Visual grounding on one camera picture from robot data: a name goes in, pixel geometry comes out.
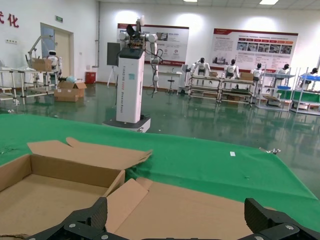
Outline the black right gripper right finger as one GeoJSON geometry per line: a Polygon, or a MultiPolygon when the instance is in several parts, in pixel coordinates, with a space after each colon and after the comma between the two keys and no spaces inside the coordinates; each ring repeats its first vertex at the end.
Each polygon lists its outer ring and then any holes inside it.
{"type": "Polygon", "coordinates": [[[320,233],[309,229],[284,212],[260,205],[254,198],[244,201],[244,219],[251,235],[244,240],[320,240],[320,233]]]}

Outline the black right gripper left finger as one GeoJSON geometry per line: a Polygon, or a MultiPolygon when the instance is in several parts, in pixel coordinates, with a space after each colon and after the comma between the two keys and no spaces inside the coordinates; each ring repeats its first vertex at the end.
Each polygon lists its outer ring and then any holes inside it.
{"type": "Polygon", "coordinates": [[[96,240],[107,232],[108,203],[100,197],[88,208],[74,210],[61,223],[27,237],[28,240],[96,240]]]}

